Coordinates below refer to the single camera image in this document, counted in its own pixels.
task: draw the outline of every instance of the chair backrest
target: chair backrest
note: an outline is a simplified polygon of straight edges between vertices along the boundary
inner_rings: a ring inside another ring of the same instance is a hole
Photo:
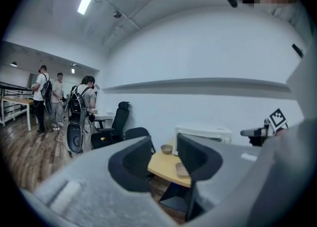
[[[119,108],[117,109],[117,112],[115,114],[115,118],[112,124],[112,128],[114,129],[114,131],[116,132],[117,135],[119,135],[121,137],[122,135],[122,130],[123,127],[129,117],[129,103],[128,102],[120,102],[119,103]]]
[[[139,128],[133,128],[126,131],[124,134],[124,140],[130,140],[142,136],[149,136],[150,133],[147,131],[147,129],[139,127]],[[152,153],[156,153],[153,143],[152,143]]]

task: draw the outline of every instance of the black pants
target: black pants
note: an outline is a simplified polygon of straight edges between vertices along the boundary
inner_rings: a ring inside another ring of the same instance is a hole
[[[34,109],[36,117],[39,121],[40,131],[45,132],[45,126],[44,126],[44,101],[38,101],[34,100]]]

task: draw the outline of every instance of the white t-shirt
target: white t-shirt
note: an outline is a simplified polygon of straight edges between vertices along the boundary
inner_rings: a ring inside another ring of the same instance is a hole
[[[50,80],[49,75],[46,72],[44,74],[45,74],[47,80]],[[36,82],[40,84],[40,87],[38,88],[37,91],[34,92],[34,96],[33,96],[34,100],[37,100],[37,101],[44,100],[42,95],[41,95],[41,90],[43,89],[43,86],[46,83],[45,76],[43,74],[38,75]]]

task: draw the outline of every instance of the beige pants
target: beige pants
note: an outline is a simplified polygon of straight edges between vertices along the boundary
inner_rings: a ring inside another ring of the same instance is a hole
[[[83,151],[91,151],[91,135],[96,133],[96,127],[88,119],[85,120],[85,129],[83,131]]]
[[[57,122],[62,121],[63,116],[63,105],[62,102],[59,103],[52,103],[52,124],[56,124]]]

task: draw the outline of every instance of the black office chair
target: black office chair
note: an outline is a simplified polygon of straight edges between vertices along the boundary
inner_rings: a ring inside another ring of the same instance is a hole
[[[124,140],[130,140],[130,139],[134,139],[134,138],[138,138],[138,137],[142,137],[142,136],[149,136],[150,133],[145,129],[145,128],[134,128],[134,129],[129,129],[126,131],[126,133],[124,134]],[[152,140],[151,140],[151,151],[152,151],[152,155],[154,153],[156,153],[155,148],[153,146]],[[155,177],[155,175],[151,172],[147,171],[146,174],[146,180],[149,182],[151,179],[153,179]]]
[[[97,133],[92,134],[91,143],[94,149],[123,141],[122,130],[129,117],[129,102],[120,102],[118,107],[112,127],[109,129],[97,129]]]

